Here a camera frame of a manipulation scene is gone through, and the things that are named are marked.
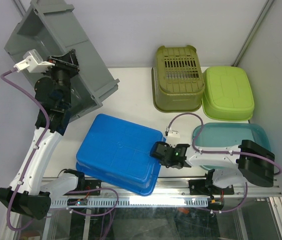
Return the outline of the clear container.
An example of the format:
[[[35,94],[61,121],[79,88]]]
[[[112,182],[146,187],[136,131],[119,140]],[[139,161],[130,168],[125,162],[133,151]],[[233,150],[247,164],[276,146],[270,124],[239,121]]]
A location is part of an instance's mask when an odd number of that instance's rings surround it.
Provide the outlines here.
[[[271,151],[271,145],[265,130],[258,124],[210,122],[203,130],[198,126],[192,136],[197,137],[195,145],[199,147],[229,147],[239,145],[243,140],[250,140]]]

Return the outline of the blue plastic bin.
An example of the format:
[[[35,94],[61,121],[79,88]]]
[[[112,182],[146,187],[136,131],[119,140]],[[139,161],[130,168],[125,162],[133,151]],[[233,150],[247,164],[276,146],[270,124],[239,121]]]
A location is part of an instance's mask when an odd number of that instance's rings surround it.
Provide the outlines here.
[[[150,156],[162,132],[106,114],[98,114],[78,152],[76,169],[140,196],[152,194],[161,165]]]

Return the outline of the olive green slotted basket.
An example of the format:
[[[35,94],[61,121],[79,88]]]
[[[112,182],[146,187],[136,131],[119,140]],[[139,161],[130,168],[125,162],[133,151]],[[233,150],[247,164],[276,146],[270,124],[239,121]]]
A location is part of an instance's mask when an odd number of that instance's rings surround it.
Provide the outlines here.
[[[161,112],[195,112],[202,105],[205,81],[194,46],[160,46],[151,81],[153,104]]]

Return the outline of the bright green plastic tub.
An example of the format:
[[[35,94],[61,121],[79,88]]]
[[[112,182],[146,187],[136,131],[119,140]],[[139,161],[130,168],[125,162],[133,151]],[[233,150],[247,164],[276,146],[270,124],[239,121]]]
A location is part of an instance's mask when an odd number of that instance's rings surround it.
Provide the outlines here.
[[[246,72],[234,66],[211,66],[204,73],[202,107],[205,115],[219,121],[240,122],[252,118],[254,96]]]

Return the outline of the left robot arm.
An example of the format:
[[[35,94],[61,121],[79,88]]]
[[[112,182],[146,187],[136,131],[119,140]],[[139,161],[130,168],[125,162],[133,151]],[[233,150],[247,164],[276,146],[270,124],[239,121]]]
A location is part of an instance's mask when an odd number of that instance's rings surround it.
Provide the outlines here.
[[[21,71],[43,74],[34,85],[35,95],[6,79],[7,75]],[[84,173],[73,169],[66,169],[56,180],[42,184],[52,153],[70,122],[71,79],[79,71],[75,49],[49,56],[47,60],[33,49],[13,69],[1,75],[2,80],[23,92],[39,107],[28,153],[9,186],[0,188],[0,202],[9,213],[41,220],[59,197],[71,191],[78,195],[86,188]]]

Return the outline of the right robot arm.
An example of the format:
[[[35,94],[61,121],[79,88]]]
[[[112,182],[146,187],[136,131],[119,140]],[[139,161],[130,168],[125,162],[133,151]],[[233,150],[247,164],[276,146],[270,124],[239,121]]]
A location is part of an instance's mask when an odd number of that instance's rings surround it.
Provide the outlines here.
[[[227,147],[200,147],[187,143],[172,146],[157,141],[149,154],[166,168],[211,166],[204,179],[190,185],[198,195],[211,197],[229,186],[246,182],[263,188],[274,185],[277,168],[274,154],[251,140]]]

